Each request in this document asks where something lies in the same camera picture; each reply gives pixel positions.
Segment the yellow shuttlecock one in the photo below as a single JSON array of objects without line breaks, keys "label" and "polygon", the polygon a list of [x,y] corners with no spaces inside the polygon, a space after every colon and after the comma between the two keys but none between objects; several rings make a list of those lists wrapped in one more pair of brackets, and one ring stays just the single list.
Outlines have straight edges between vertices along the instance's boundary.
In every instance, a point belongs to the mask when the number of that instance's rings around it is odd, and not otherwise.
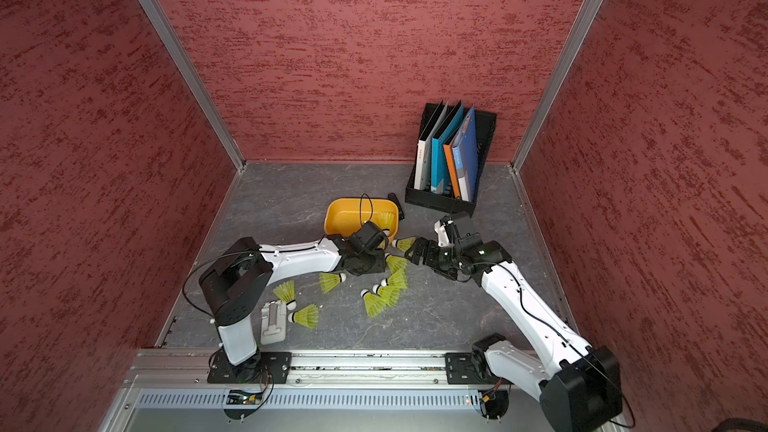
[{"label": "yellow shuttlecock one", "polygon": [[398,250],[406,253],[414,246],[416,240],[417,240],[416,237],[406,237],[406,238],[395,239],[393,241],[393,245]]}]

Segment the yellow shuttlecock two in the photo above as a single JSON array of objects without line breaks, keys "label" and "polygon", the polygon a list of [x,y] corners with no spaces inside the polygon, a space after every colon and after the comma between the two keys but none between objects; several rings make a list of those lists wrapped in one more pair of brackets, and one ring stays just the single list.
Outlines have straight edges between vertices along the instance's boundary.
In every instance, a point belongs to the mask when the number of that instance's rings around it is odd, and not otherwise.
[{"label": "yellow shuttlecock two", "polygon": [[387,236],[392,236],[397,231],[398,214],[396,212],[377,212],[371,221]]}]

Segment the yellow plastic storage box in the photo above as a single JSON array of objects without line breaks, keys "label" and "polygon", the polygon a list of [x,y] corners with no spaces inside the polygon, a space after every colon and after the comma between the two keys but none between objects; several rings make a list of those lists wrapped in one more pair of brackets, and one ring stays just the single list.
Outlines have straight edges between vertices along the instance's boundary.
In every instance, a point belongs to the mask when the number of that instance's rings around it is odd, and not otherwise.
[{"label": "yellow plastic storage box", "polygon": [[[327,208],[324,232],[326,235],[349,237],[357,232],[365,222],[371,221],[377,212],[397,213],[397,208],[388,199],[372,199],[367,196],[337,199]],[[396,233],[388,236],[390,240],[396,237],[398,228],[399,220]]]}]

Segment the yellow shuttlecock six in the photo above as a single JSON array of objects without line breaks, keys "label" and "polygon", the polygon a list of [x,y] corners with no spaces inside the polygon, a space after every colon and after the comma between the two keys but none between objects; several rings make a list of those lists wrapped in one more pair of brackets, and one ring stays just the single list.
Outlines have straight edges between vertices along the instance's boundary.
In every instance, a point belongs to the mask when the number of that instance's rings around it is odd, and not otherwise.
[{"label": "yellow shuttlecock six", "polygon": [[344,283],[346,281],[346,279],[347,279],[347,274],[345,272],[320,273],[319,274],[319,285],[320,285],[320,288],[321,288],[321,292],[324,295],[329,294],[331,291],[333,291],[340,284]]}]

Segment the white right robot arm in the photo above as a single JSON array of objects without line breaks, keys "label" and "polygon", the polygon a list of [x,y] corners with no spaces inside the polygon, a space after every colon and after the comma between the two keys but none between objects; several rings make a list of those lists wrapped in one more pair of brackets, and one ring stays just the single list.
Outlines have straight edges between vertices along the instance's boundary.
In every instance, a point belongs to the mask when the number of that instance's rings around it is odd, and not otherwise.
[{"label": "white right robot arm", "polygon": [[534,352],[490,336],[477,344],[479,367],[534,398],[553,430],[595,431],[624,412],[617,357],[562,321],[498,242],[460,248],[419,238],[405,255],[450,280],[468,277],[509,315]]}]

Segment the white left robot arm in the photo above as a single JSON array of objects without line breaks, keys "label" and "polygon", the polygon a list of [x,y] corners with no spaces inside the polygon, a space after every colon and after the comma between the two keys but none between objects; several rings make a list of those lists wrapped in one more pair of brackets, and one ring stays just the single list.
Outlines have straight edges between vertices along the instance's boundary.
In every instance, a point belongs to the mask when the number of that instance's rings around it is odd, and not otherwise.
[{"label": "white left robot arm", "polygon": [[292,299],[292,279],[306,274],[323,278],[390,273],[389,287],[404,285],[405,270],[421,240],[409,237],[390,241],[378,230],[359,231],[350,237],[334,234],[317,241],[291,244],[258,244],[251,237],[236,241],[225,253],[205,261],[198,284],[208,315],[215,325],[228,363],[241,366],[259,356],[252,315],[265,289],[273,286],[278,300]]}]

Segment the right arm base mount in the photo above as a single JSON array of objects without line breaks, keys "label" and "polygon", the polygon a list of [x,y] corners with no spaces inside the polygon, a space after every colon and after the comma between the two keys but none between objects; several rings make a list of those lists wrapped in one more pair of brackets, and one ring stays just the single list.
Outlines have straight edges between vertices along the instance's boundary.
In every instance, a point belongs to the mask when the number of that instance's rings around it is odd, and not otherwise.
[{"label": "right arm base mount", "polygon": [[448,352],[444,354],[445,372],[449,385],[476,385],[489,389],[501,382],[502,386],[515,383],[499,378],[490,372],[487,365],[471,352]]}]

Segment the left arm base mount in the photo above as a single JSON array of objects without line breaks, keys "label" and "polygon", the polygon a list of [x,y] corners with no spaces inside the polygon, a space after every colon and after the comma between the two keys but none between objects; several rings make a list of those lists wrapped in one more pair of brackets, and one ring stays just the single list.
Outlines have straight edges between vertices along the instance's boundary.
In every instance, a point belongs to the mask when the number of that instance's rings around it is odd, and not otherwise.
[{"label": "left arm base mount", "polygon": [[240,365],[232,365],[220,349],[210,356],[209,384],[282,385],[287,382],[292,354],[290,352],[258,352]]}]

